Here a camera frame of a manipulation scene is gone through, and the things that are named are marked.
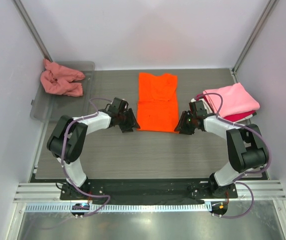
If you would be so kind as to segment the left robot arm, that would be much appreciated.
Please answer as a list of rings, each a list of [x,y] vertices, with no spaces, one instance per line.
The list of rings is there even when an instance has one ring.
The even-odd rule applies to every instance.
[[[80,161],[87,135],[98,130],[118,126],[122,133],[140,129],[129,103],[114,98],[105,108],[94,108],[95,113],[79,117],[63,115],[47,141],[47,149],[60,162],[72,194],[82,200],[89,195],[88,180]]]

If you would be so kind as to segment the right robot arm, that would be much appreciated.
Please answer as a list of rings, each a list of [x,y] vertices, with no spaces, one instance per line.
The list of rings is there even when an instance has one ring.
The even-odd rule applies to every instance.
[[[212,173],[208,180],[208,192],[212,197],[221,197],[235,180],[268,164],[269,151],[257,125],[228,122],[214,113],[208,113],[201,100],[190,102],[189,107],[188,111],[182,112],[174,131],[192,135],[198,129],[227,142],[228,162]]]

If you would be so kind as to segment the orange t shirt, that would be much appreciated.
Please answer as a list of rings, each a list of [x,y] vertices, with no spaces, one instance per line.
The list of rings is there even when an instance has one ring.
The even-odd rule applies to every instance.
[[[141,131],[173,133],[179,121],[178,77],[141,72],[138,77],[137,121]]]

